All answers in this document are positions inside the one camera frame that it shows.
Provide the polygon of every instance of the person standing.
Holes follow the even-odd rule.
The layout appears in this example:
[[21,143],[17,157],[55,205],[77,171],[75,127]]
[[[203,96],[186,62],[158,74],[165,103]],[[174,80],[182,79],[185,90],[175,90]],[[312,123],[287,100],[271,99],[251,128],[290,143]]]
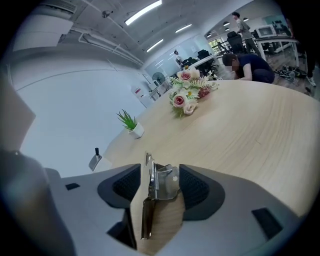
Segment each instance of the person standing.
[[183,67],[183,60],[181,58],[181,56],[179,56],[179,52],[177,50],[174,51],[175,54],[175,61],[179,64],[179,66],[182,68]]
[[261,57],[261,53],[258,47],[256,47],[255,42],[252,40],[252,34],[249,31],[250,27],[248,26],[248,24],[246,24],[244,21],[240,19],[240,14],[238,12],[233,12],[232,17],[235,19],[236,24],[239,28],[239,31],[237,31],[236,33],[242,34],[248,54],[250,53],[251,49],[253,49],[255,53],[258,54],[259,57]]

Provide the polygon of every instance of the monitor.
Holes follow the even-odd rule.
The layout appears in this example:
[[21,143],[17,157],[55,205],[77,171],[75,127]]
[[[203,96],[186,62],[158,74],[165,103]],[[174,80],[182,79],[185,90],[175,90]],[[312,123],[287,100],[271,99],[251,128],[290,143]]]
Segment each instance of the monitor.
[[276,37],[277,33],[273,25],[264,25],[256,28],[259,38]]

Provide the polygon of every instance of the green plant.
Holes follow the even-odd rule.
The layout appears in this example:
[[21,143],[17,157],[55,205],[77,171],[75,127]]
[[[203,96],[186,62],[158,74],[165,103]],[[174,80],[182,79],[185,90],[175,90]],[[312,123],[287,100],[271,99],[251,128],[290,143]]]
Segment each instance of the green plant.
[[120,112],[119,114],[117,114],[119,116],[118,119],[125,124],[124,128],[128,129],[129,131],[132,131],[137,126],[137,120],[135,117],[133,117],[132,119],[131,116],[127,113],[127,111],[123,109],[122,111],[123,115]]

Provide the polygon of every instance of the white pot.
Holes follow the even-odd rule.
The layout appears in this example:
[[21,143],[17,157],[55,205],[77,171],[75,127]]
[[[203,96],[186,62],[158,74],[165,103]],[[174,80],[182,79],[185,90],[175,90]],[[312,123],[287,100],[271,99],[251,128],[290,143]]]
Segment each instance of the white pot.
[[144,133],[145,133],[145,130],[139,122],[137,123],[136,127],[132,131],[129,131],[129,134],[135,139],[141,138]]

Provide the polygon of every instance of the pink rose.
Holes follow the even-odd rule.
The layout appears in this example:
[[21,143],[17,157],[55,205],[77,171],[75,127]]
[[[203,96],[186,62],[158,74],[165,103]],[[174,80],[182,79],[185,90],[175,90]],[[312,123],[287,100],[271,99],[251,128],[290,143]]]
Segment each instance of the pink rose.
[[173,106],[176,108],[183,108],[187,100],[186,96],[177,94],[172,100]]
[[196,106],[197,106],[197,102],[196,102],[196,101],[190,102],[190,103],[184,105],[184,107],[183,107],[183,112],[184,112],[186,115],[191,115],[191,114],[194,112]]
[[183,81],[189,81],[189,80],[191,80],[191,73],[190,73],[190,71],[181,71],[181,72],[178,72],[177,73],[177,76],[181,79],[181,80],[183,80]]

